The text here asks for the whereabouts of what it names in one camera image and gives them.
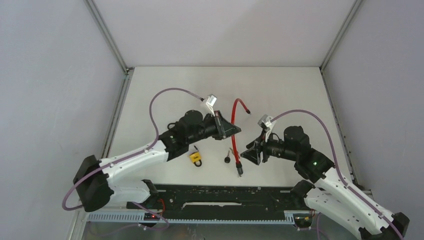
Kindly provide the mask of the black key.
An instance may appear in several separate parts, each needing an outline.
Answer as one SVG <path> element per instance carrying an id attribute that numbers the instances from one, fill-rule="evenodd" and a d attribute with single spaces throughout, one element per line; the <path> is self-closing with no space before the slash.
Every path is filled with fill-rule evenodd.
<path id="1" fill-rule="evenodd" d="M 229 164 L 231 162 L 230 153 L 231 153 L 231 151 L 229 150 L 226 157 L 224 158 L 224 162 L 226 164 Z"/>

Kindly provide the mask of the yellow padlock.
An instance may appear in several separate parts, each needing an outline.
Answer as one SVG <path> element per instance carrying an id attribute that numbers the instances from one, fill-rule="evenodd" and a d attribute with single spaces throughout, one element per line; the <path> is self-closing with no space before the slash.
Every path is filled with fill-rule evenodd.
<path id="1" fill-rule="evenodd" d="M 189 159 L 196 167 L 199 168 L 203 165 L 202 156 L 200 154 L 198 147 L 195 145 L 193 147 L 194 147 L 194 151 L 189 154 Z"/>

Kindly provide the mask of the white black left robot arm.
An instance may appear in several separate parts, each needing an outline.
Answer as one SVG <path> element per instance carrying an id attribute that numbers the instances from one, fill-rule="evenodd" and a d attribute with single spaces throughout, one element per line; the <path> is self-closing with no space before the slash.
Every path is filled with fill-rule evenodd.
<path id="1" fill-rule="evenodd" d="M 87 156 L 73 179 L 82 208 L 94 212 L 113 202 L 136 202 L 153 208 L 158 194 L 151 180 L 125 185 L 122 183 L 125 176 L 176 159 L 187 153 L 191 144 L 201 140 L 212 137 L 221 141 L 240 132 L 241 128 L 227 121 L 219 110 L 205 116 L 197 110 L 189 110 L 144 147 L 110 158 Z"/>

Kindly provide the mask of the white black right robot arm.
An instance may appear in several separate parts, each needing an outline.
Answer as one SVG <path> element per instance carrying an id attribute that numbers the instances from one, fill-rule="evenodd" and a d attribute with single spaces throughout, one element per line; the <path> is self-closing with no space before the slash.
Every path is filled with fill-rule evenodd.
<path id="1" fill-rule="evenodd" d="M 246 146 L 241 157 L 256 165 L 275 157 L 294 162 L 302 176 L 291 190 L 291 204 L 297 209 L 306 206 L 324 214 L 359 240 L 401 240 L 410 220 L 402 212 L 385 209 L 356 185 L 339 175 L 335 163 L 312 148 L 301 126 L 289 126 L 283 139 L 261 135 Z"/>

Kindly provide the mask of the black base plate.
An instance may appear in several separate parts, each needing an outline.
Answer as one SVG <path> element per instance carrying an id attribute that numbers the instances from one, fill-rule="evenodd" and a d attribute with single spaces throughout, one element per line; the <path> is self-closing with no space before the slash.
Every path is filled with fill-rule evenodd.
<path id="1" fill-rule="evenodd" d="M 157 184 L 140 203 L 172 222 L 310 222 L 317 210 L 291 187 Z"/>

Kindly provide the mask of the aluminium frame rail left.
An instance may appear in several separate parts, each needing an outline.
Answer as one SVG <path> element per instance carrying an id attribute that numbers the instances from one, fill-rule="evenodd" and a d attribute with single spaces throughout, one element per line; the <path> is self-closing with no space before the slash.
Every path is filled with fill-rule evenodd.
<path id="1" fill-rule="evenodd" d="M 85 157 L 107 157 L 115 137 L 124 100 L 131 81 L 132 71 L 123 54 L 123 46 L 116 32 L 119 24 L 113 25 L 107 7 L 121 5 L 114 0 L 85 0 L 84 5 L 90 14 L 95 28 L 91 30 L 100 35 L 100 40 L 91 41 L 89 50 L 100 47 L 93 55 L 94 83 L 87 89 L 87 108 L 81 122 L 83 136 L 78 137 L 81 146 L 72 157 L 71 173 L 75 175 Z"/>

